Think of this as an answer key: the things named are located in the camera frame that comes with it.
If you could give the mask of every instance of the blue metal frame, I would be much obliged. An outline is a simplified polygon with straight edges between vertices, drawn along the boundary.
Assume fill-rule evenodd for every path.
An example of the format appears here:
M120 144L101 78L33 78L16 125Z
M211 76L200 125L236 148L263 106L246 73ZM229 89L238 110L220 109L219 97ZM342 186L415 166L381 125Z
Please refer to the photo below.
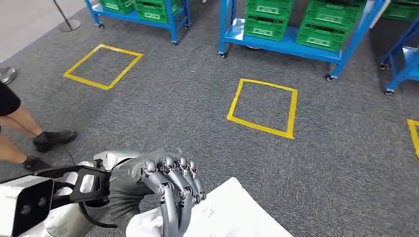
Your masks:
M344 52L341 50L340 52L336 53L295 43L295 37L298 32L298 28L290 26L288 26L285 30L282 41L272 41L244 36L243 31L245 20L236 18L236 1L237 0L220 0L221 6L218 44L219 55L226 55L226 43L234 43L314 60L335 63L336 66L330 75L332 79L336 79L338 74L342 71L349 57L352 55L361 39L364 37L365 33L368 32L370 25L374 21L375 17L379 14L381 7L385 3L385 0L371 0L367 3L367 6L369 7L364 8L362 17L357 24L351 39L349 40L346 50ZM228 19L229 14L230 24L226 30L226 20Z
M393 79L385 86L385 91L393 93L394 89L404 80L411 79L419 81L419 50L417 48L403 46L407 41L419 34L419 15L410 25L407 31L399 38L397 43L393 45L390 51L382 58L382 67L389 64L393 73ZM404 67L397 69L394 57L400 51L404 56Z
M119 13L107 11L107 10L103 9L103 7L100 4L96 4L96 5L92 6L90 4L89 0L84 0L84 1L86 3L86 6L87 6L92 18L93 18L93 21L95 22L95 25L97 25L97 26L102 24L102 22L100 22L99 18L97 17L98 15L101 15L101 16L116 18L116 19L119 19L119 20L130 21L130 22L134 22L134 23L139 23L139 24L164 28L164 29L167 29L167 30L170 31L171 42L174 43L174 44L177 44L178 41L179 41L178 38L177 38L177 29L179 29L179 27L181 27L181 26L188 27L191 24L190 21L189 21L188 0L181 0L181 3L183 5L183 7L180 8L179 13L176 16L173 16L173 14L171 12L170 1L165 0L166 13L167 13L167 16L168 16L168 24L142 20L138 17L137 12L135 10L128 13L127 15L122 15L122 14L119 14Z

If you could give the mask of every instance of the yellow floor tape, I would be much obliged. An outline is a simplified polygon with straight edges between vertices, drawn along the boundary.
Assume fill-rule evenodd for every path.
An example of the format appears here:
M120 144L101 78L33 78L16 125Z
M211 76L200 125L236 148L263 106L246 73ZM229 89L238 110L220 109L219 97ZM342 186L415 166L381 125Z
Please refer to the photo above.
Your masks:
M109 50L113 50L113 51L116 51L116 52L121 52L121 53L126 53L126 54L129 54L129 55L133 55L133 56L135 56L135 58L134 58L134 60L132 61L132 62L130 62L129 64L128 64L128 66L109 84L109 85L103 85L103 84L100 84L100 83L97 83L97 82L94 82L94 81L91 81L91 80L87 80L87 79L84 79L84 78L81 78L81 77L78 77L78 76L75 76L75 75L72 75L71 74L71 72L72 71L74 71L74 69L76 69L78 66L80 66L80 64L82 64L84 61L86 61L91 55L93 55L96 51L98 51L100 48L106 48L106 49L109 49ZM143 54L142 53L136 53L136 52L132 52L132 51L128 51L128 50L125 50L125 49L121 49L121 48L115 48L115 47L112 47L112 46L108 46L108 45L104 45L104 44L100 44L100 45L98 45L96 48L94 48L92 51L90 51L85 57L83 57L79 62L77 62L75 65L73 65L72 67L70 67L65 73L64 73L64 77L66 77L66 78L69 78L69 79L72 79L72 80L75 80L75 81L78 81L78 82L81 82L81 83L84 83L84 84L87 84L87 85L91 85L91 86L94 86L94 87L97 87L97 88L100 88L100 89L103 89L103 90L109 90L109 89L111 89L112 87L114 87L115 86L115 84L116 83L118 83L119 82L119 80L128 72L128 70L131 68L131 67L133 67L134 66L134 64L138 61L138 60L140 60L140 58L143 56Z
M408 119L407 125L409 126L410 135L412 137L412 142L413 142L413 147L415 148L415 151L416 151L416 156L419 159L419 136L416 130L416 126L419 126L419 122Z
M259 124L255 124L255 123L252 123L252 122L249 122L249 121L245 121L243 119L236 118L236 117L233 116L234 109L235 109L236 103L237 103L237 99L239 98L239 95L240 95L240 92L242 90L244 82L267 85L267 86L271 86L271 87L278 88L278 89L288 90L288 91L291 92L291 103L290 103L290 111L288 113L287 131L285 131L285 132L279 131L279 130L276 130L276 129L273 129L273 128L270 128L270 127L265 127L265 126L262 126L262 125L259 125ZM272 83L268 83L268 82L264 82L264 81L241 78L240 81L239 81L239 85L237 86L236 95L234 96L233 102L231 103L230 110L229 110L228 115L227 115L227 119L230 120L230 121L242 124L244 126L257 129L257 130L261 130L261 131L269 132L269 133L272 133L272 134L275 134L275 135L278 135L278 136L294 139L293 131L294 131L294 118L295 118L295 108L296 108L296 106L297 106L297 90L296 89L281 86L281 85L276 85L276 84L272 84Z

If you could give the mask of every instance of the green plastic crate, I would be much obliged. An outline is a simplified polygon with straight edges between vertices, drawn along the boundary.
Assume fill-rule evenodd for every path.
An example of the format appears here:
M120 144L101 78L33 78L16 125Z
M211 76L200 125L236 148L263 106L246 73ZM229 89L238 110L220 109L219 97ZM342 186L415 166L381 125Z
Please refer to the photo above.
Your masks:
M417 3L392 2L381 17L392 20L414 21L418 14L419 5Z
M127 15L134 10L134 0L99 0L102 7L106 10Z
M410 3L410 4L419 4L419 0L393 0L392 3Z
M154 21L159 23L168 23L168 16L166 14L166 5L164 3L157 4L148 1L136 1L135 9L138 17L142 20ZM175 17L180 8L176 0L171 1L172 14Z
M166 7L166 0L135 0L136 3L141 3L141 2L151 2L151 3L155 3L155 4L162 4L163 7ZM178 0L170 0L170 3L172 5L176 4L179 5Z
M281 41L287 21L246 15L244 35Z
M288 20L293 0L246 0L246 14Z
M335 4L321 0L311 0L304 14L302 24L325 26L351 31L362 14L365 2L352 1Z
M306 24L300 26L295 42L327 51L339 52L348 33L348 31L339 29Z

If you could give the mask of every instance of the robot finger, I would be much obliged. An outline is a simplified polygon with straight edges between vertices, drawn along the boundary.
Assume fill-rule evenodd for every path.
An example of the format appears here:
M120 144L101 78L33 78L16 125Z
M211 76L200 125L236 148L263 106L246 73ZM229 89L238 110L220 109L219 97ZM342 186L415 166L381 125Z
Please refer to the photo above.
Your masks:
M178 237L179 217L173 183L157 169L157 165L152 160L146 161L143 182L160 196L160 208L164 223L163 237Z
M173 160L171 155L165 155L166 162L164 170L168 179L178 189L178 209L179 209L179 236L183 236L191 221L191 211L193 206L193 186L183 177L180 171L180 159Z
M189 160L189 170L192 174L192 179L194 181L195 189L197 190L197 193L201 200L205 200L207 198L207 193L205 192L205 189L200 181L200 179L197 176L197 166L193 159Z
M189 161L184 155L179 155L179 167L182 172L183 178L192 187L194 203L199 204L199 202L201 201L201 198L199 197L199 193L197 189L195 188L194 180L192 178L192 173L190 171Z

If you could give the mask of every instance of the white plastic sheet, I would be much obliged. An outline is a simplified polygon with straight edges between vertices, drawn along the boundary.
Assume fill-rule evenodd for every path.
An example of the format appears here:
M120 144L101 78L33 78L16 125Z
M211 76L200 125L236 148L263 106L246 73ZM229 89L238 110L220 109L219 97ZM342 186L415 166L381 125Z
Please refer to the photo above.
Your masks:
M161 237L163 219L156 208L136 215L126 229L127 237ZM207 195L192 209L184 237L292 237L266 213L236 178Z

